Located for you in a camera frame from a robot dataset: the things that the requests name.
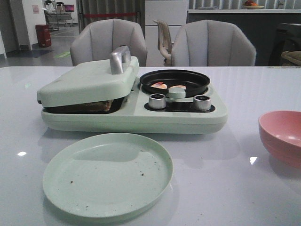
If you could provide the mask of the bread slice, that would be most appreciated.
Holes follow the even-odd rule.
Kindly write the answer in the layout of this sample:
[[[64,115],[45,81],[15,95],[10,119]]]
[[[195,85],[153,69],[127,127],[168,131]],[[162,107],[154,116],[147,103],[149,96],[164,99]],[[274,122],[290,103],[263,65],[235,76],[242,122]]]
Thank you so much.
[[[54,107],[54,109],[63,112],[79,112],[79,111],[107,112],[110,110],[112,103],[113,100],[107,100],[107,101],[91,102],[91,103],[77,104],[77,105],[58,106],[58,107]]]

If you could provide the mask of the breakfast maker lid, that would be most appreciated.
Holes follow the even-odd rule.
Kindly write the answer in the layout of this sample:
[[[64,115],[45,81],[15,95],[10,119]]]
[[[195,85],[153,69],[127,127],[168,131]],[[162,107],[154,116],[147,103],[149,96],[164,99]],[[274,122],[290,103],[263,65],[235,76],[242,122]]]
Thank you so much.
[[[119,57],[84,62],[37,91],[37,101],[43,107],[78,105],[114,100],[127,96],[139,71],[138,58],[128,47],[118,47],[111,54]]]

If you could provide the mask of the pink bowl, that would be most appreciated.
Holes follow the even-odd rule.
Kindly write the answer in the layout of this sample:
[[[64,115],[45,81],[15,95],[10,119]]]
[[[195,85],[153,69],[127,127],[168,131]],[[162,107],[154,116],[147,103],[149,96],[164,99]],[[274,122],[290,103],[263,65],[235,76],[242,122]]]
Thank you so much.
[[[281,162],[301,168],[301,113],[272,111],[259,117],[261,142]]]

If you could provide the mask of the mint green breakfast maker base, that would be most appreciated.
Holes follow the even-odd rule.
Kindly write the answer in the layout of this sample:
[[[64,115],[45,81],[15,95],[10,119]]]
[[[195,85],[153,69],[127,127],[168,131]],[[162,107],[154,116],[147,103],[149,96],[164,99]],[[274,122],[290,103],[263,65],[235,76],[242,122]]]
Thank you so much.
[[[144,106],[148,94],[136,78],[131,93],[124,98],[120,109],[108,114],[60,114],[42,109],[43,121],[52,129],[87,132],[130,132],[168,134],[208,134],[219,131],[227,121],[225,104],[208,86],[205,96],[210,97],[213,111],[165,112],[151,111]]]

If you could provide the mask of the left silver control knob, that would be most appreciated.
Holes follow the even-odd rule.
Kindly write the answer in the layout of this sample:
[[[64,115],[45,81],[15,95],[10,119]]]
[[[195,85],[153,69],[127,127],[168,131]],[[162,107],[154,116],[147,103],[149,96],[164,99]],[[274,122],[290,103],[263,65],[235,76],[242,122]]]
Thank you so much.
[[[164,109],[166,107],[166,96],[160,93],[151,94],[148,106],[152,109]]]

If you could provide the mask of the silver control knob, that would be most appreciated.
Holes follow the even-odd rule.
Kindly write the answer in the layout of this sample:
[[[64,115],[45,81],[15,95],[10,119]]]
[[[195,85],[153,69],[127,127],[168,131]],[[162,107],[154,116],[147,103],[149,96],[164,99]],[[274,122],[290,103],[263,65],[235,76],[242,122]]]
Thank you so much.
[[[193,97],[193,107],[195,110],[208,111],[211,109],[211,98],[204,95]]]
[[[152,109],[164,109],[166,107],[166,96],[160,93],[151,94],[148,106]]]

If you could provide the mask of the right silver control knob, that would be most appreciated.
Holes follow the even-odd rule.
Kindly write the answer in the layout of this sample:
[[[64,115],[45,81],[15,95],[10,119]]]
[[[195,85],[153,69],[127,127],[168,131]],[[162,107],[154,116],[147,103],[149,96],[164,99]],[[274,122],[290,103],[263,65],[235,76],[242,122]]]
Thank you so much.
[[[211,98],[204,95],[193,97],[193,107],[195,110],[208,111],[211,109]]]

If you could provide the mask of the black round frying pan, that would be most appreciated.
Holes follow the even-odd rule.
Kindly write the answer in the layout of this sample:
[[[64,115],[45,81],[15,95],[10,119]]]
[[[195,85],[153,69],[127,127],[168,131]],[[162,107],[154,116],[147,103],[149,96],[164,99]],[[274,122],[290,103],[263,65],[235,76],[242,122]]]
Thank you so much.
[[[207,86],[210,84],[210,79],[202,73],[180,69],[157,70],[148,72],[140,77],[140,83],[144,92],[167,95],[168,89],[152,87],[157,82],[166,84],[168,88],[175,85],[184,85],[186,87],[185,96],[193,97],[205,93]]]

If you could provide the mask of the mint green plate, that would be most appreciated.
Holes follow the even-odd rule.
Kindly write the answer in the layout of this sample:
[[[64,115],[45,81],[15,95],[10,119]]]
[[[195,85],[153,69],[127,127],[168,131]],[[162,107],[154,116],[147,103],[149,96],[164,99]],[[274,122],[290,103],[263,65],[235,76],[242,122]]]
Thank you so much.
[[[170,183],[173,162],[158,142],[141,135],[109,133],[59,152],[43,175],[43,190],[57,208],[103,220],[149,209]]]

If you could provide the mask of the beige office chair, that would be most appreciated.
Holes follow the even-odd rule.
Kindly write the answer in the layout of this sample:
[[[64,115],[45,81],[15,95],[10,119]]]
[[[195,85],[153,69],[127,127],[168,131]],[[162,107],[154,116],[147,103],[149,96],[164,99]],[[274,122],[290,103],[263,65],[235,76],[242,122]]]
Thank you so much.
[[[172,47],[170,30],[168,24],[161,20],[153,20],[158,26],[158,50],[164,57],[164,66],[172,66]]]

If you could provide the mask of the right grey upholstered chair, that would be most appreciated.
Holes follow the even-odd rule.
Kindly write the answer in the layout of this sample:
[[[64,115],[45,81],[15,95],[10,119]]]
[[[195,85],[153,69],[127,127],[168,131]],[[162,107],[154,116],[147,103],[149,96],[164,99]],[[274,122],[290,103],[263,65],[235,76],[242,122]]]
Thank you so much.
[[[256,48],[238,26],[201,20],[180,27],[171,59],[173,66],[254,66]]]

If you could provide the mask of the grey upholstered chair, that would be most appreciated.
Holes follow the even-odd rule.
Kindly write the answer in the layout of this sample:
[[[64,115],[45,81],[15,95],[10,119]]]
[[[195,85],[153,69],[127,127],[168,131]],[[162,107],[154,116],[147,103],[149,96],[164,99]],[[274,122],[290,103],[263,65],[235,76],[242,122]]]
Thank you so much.
[[[139,66],[146,66],[147,47],[138,23],[108,19],[87,25],[70,47],[72,65],[105,60],[120,46],[128,46],[130,54],[138,58]]]
[[[180,27],[171,59],[173,66],[254,66],[256,48],[238,26],[201,20]]]

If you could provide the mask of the left grey upholstered chair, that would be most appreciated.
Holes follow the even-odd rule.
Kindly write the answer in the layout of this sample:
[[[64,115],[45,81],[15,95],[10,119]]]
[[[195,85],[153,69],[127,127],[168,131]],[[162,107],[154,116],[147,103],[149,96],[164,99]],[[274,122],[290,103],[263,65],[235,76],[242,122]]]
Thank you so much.
[[[108,19],[87,25],[70,47],[72,65],[105,60],[120,46],[128,46],[130,54],[138,58],[139,66],[146,66],[147,47],[138,23]]]

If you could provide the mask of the white cabinet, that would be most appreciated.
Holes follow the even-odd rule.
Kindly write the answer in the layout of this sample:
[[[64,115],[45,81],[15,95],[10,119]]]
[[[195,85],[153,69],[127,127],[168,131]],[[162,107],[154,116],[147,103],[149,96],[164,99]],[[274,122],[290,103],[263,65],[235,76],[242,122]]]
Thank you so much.
[[[171,41],[174,42],[180,27],[186,24],[187,0],[147,0],[145,2],[145,40],[148,67],[163,66],[164,57],[158,50],[158,26],[155,20],[168,24]]]

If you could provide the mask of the red bin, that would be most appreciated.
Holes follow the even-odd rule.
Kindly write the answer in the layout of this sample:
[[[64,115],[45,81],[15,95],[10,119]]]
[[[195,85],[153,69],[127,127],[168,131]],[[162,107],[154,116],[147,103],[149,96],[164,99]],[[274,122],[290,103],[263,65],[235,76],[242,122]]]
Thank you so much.
[[[51,37],[49,31],[49,25],[47,24],[37,24],[35,25],[35,30],[37,34],[37,40],[39,47],[50,47]]]

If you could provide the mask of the dark counter cabinet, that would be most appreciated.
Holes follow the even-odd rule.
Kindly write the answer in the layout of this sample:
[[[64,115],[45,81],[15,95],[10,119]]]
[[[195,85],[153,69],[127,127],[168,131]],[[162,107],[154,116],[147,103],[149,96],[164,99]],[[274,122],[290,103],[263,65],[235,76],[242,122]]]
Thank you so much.
[[[301,49],[299,9],[189,10],[181,30],[193,65],[282,66]]]

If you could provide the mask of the fruit bowl on counter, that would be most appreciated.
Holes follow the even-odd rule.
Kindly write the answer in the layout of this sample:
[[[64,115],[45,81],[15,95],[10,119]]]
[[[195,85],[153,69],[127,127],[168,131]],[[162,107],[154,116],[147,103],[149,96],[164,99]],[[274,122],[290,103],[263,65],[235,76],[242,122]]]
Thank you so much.
[[[264,8],[263,5],[258,5],[255,1],[253,0],[247,0],[242,4],[242,7],[245,9],[262,9]]]

